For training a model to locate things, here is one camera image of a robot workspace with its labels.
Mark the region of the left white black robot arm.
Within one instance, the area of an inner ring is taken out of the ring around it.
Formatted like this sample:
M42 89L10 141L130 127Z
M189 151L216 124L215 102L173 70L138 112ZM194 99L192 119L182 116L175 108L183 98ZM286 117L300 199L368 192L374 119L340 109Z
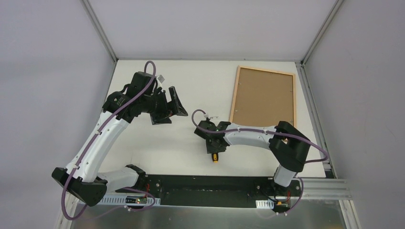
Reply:
M99 169L117 138L140 114L149 114L153 125L170 124L174 115L188 116L175 87L169 87L168 91L169 101L155 76L134 73L131 83L107 97L85 145L66 167L55 168L52 178L90 207L98 204L105 194L125 187L134 193L142 192L146 186L145 172L137 166L127 165L105 173Z

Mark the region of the black orange handle screwdriver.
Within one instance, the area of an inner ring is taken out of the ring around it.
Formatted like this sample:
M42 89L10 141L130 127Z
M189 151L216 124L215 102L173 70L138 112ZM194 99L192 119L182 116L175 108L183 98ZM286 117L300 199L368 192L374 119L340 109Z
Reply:
M219 161L219 155L218 155L218 153L212 154L212 161L213 161L214 163L218 163L218 161Z

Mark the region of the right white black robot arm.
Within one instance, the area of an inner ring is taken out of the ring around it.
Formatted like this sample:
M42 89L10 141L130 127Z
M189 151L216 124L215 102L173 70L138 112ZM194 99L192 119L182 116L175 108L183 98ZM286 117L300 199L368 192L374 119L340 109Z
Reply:
M303 171L309 153L309 139L286 121L276 126L254 127L208 119L199 122L194 133L205 140L208 154L226 151L228 146L244 145L270 150L279 162L271 189L276 195L290 190L294 176Z

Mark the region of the brown wooden photo frame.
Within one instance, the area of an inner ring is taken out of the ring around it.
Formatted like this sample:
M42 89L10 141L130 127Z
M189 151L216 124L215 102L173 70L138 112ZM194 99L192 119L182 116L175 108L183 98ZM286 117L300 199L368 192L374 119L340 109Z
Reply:
M246 126L297 127L296 75L238 66L229 121Z

